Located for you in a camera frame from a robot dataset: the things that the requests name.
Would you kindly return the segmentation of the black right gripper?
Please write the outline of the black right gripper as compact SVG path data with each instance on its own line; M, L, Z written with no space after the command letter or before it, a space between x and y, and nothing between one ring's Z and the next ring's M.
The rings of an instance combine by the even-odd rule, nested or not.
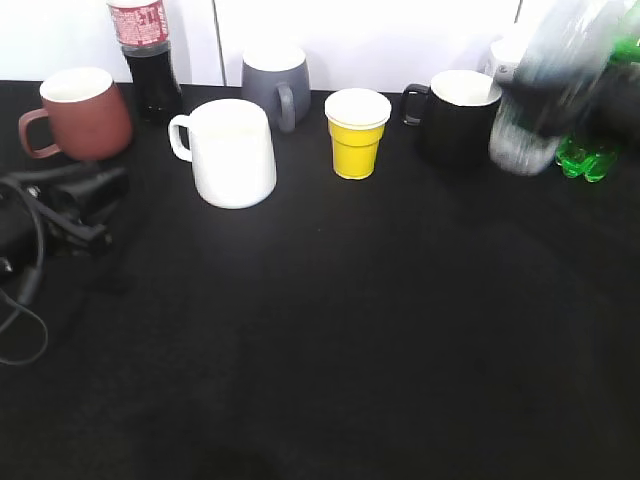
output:
M608 67L577 127L588 144L639 149L639 65Z

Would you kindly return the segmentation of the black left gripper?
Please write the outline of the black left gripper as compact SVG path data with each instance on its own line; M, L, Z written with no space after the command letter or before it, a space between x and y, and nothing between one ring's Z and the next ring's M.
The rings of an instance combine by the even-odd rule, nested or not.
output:
M90 220L115 207L129 192L129 175L124 167L114 167L63 183L56 175L1 178L1 257L6 260L34 260L36 230L23 199L9 184L24 191L60 214Z

